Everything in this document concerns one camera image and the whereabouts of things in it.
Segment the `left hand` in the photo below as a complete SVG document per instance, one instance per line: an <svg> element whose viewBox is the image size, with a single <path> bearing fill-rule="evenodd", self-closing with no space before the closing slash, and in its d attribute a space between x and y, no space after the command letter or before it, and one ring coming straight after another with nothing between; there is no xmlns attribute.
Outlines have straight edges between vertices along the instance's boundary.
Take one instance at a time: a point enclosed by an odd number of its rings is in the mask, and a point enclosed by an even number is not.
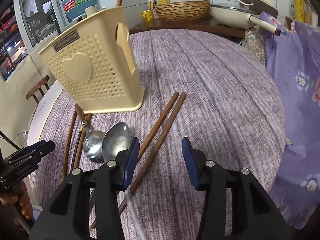
<svg viewBox="0 0 320 240"><path fill-rule="evenodd" d="M30 202L30 197L28 194L28 190L24 181L20 182L20 194L19 196L13 193L1 192L1 203L4 206L13 205L18 203L22 208L21 214L26 219L31 219L33 217L33 207Z"/></svg>

